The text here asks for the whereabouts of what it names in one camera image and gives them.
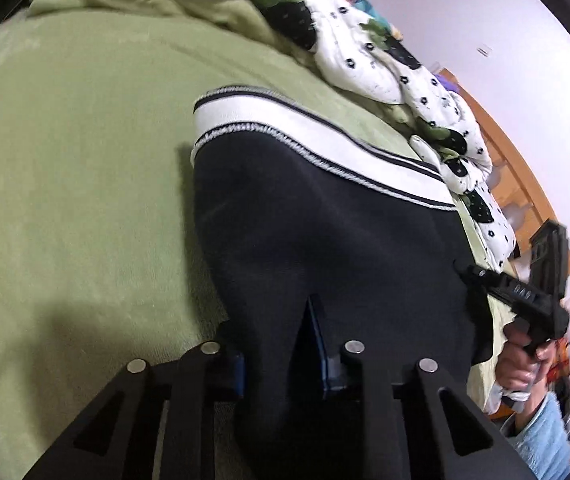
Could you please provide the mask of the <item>person's right hand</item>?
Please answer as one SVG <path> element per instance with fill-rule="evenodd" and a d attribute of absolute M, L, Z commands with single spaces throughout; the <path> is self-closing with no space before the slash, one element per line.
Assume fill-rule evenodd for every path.
<path fill-rule="evenodd" d="M 547 388 L 547 374 L 555 359 L 556 342 L 546 341 L 530 354 L 526 347 L 532 341 L 522 322 L 513 321 L 503 328 L 506 342 L 499 354 L 494 374 L 504 389 L 525 391 L 531 394 Z"/>

